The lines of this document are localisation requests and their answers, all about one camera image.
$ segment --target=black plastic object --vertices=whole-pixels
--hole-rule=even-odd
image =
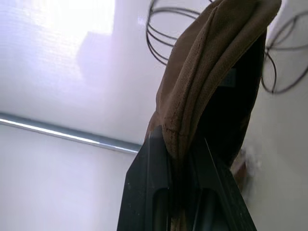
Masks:
[[[171,170],[161,127],[127,171],[117,231],[170,230]]]
[[[185,166],[187,231],[256,231],[229,169],[196,135]],[[157,127],[130,166],[117,231],[168,231],[172,174],[161,127]]]
[[[191,145],[186,171],[187,231],[256,231],[232,174],[202,136]]]

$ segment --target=brown fabric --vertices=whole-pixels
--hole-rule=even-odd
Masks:
[[[253,62],[247,62],[243,58],[245,55],[249,58],[256,55],[263,60],[266,29],[280,5],[281,0],[216,0],[177,40],[157,92],[156,111],[147,129],[148,134],[162,126],[176,171],[180,171],[179,166],[197,128],[209,138],[214,152],[221,156],[226,150],[238,153],[261,73],[256,70],[257,77],[252,78],[240,71],[242,83],[230,93],[230,103],[223,103],[228,102],[228,94],[225,94],[228,90],[221,93],[218,86],[237,65],[242,69],[246,66],[246,71],[248,68],[254,70]],[[224,157],[227,164],[233,158]],[[173,220],[173,230],[184,231],[183,227],[182,219]]]

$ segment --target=silver rod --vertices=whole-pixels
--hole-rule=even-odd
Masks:
[[[15,115],[13,116],[1,112],[0,125],[21,128],[45,135],[55,136],[70,141],[81,142],[96,147],[128,154],[137,154],[139,149],[141,148],[141,146],[138,144],[120,141],[105,136],[94,135],[88,132],[78,131],[70,128],[64,128],[61,126],[39,122],[32,119],[26,119]]]

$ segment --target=black cable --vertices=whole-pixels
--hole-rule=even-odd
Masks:
[[[285,92],[291,90],[292,88],[294,88],[308,73],[308,65],[307,65],[307,67],[304,70],[304,72],[292,84],[290,84],[289,86],[287,86],[287,87],[285,87],[285,88],[283,88],[281,90],[276,90],[277,67],[276,67],[276,64],[275,64],[273,58],[270,55],[270,51],[301,51],[301,50],[304,50],[304,49],[308,49],[308,44],[302,45],[302,46],[296,46],[296,47],[278,47],[277,46],[277,45],[282,44],[284,41],[286,41],[290,37],[292,32],[295,30],[295,27],[296,27],[296,24],[298,23],[298,20],[300,18],[302,18],[302,17],[305,17],[305,16],[308,16],[308,11],[304,11],[304,12],[294,16],[289,21],[287,21],[281,27],[281,29],[277,32],[277,34],[275,35],[275,37],[272,40],[272,42],[270,43],[270,45],[266,47],[265,61],[266,61],[267,58],[269,58],[269,60],[271,61],[272,65],[273,65],[273,68],[274,68],[274,83],[273,83],[273,86],[271,87],[271,89],[265,85],[263,76],[261,77],[262,86],[264,87],[265,91],[267,91],[268,93],[271,93],[271,94],[282,94],[282,93],[285,93]],[[278,38],[281,36],[281,34],[283,32],[286,31],[286,29],[290,25],[291,25],[291,28],[288,31],[288,33],[281,40],[278,41]]]
[[[167,65],[167,61],[168,58],[163,56],[162,54],[160,54],[159,51],[157,51],[154,46],[152,45],[151,39],[154,39],[158,42],[160,42],[161,44],[164,44],[166,46],[169,47],[173,47],[174,44],[164,41],[163,39],[168,39],[168,40],[172,40],[172,41],[176,41],[178,38],[167,35],[163,32],[160,32],[159,30],[157,30],[156,28],[154,28],[150,22],[151,22],[151,18],[159,13],[173,13],[173,14],[179,14],[185,17],[189,17],[193,20],[195,20],[200,13],[194,10],[190,10],[190,9],[186,9],[186,8],[180,8],[180,7],[159,7],[159,8],[154,8],[155,4],[157,3],[158,0],[152,0],[151,5],[150,5],[150,10],[149,10],[149,16],[148,16],[148,21],[147,21],[147,28],[146,28],[146,42],[147,45],[149,47],[149,50],[151,52],[151,54],[154,56],[154,58],[159,61],[161,64],[163,65]],[[304,49],[308,49],[308,44],[306,45],[301,45],[301,46],[292,46],[292,47],[282,47],[281,44],[286,41],[290,35],[294,32],[295,27],[299,21],[300,18],[308,16],[308,11],[302,12],[296,16],[294,16],[293,18],[291,18],[288,22],[286,22],[281,29],[276,33],[276,35],[274,36],[274,39],[272,40],[272,42],[270,43],[269,46],[266,46],[265,48],[265,62],[266,60],[269,60],[273,66],[274,69],[274,83],[272,85],[272,87],[268,87],[266,86],[265,82],[264,82],[264,77],[261,77],[261,83],[262,86],[264,87],[265,91],[271,93],[271,94],[281,94],[281,93],[285,93],[289,90],[291,90],[293,87],[295,87],[308,73],[308,66],[306,67],[305,71],[289,86],[285,87],[282,90],[276,90],[276,85],[277,85],[277,66],[276,63],[273,59],[273,57],[270,55],[271,51],[301,51]],[[287,29],[289,29],[289,31],[281,38],[282,33],[286,32]]]
[[[148,21],[147,21],[147,28],[146,28],[146,42],[148,45],[148,48],[151,52],[151,54],[154,56],[154,58],[160,62],[163,65],[167,65],[168,58],[163,56],[162,54],[160,54],[159,51],[157,51],[150,38],[153,38],[154,40],[160,42],[161,44],[164,44],[166,46],[169,47],[173,47],[174,44],[165,41],[164,39],[168,39],[168,40],[172,40],[172,41],[176,41],[178,38],[167,35],[163,32],[160,32],[159,30],[157,30],[156,28],[154,28],[151,25],[151,18],[159,13],[173,13],[173,14],[178,14],[178,15],[182,15],[185,17],[189,17],[193,20],[195,20],[200,13],[194,10],[190,10],[190,9],[185,9],[185,8],[180,8],[180,7],[157,7],[154,8],[155,4],[157,3],[158,0],[152,0],[151,5],[150,5],[150,10],[149,10],[149,16],[148,16]]]

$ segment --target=bright light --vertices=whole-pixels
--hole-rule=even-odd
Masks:
[[[35,24],[63,35],[84,37],[88,31],[111,35],[115,0],[33,0],[23,10]]]
[[[45,129],[45,128],[39,128],[39,127],[27,125],[27,124],[17,123],[17,122],[6,120],[6,119],[0,119],[0,122],[6,123],[6,124],[16,125],[16,126],[23,127],[23,128],[28,128],[28,129],[35,130],[35,131],[44,132],[44,133],[51,134],[51,135],[67,137],[67,138],[71,138],[71,139],[78,140],[78,141],[89,142],[89,143],[93,143],[93,144],[100,144],[97,141],[85,139],[85,138],[82,138],[82,137],[72,136],[72,135],[62,133],[62,132],[57,132],[57,131],[53,131],[53,130],[49,130],[49,129]]]

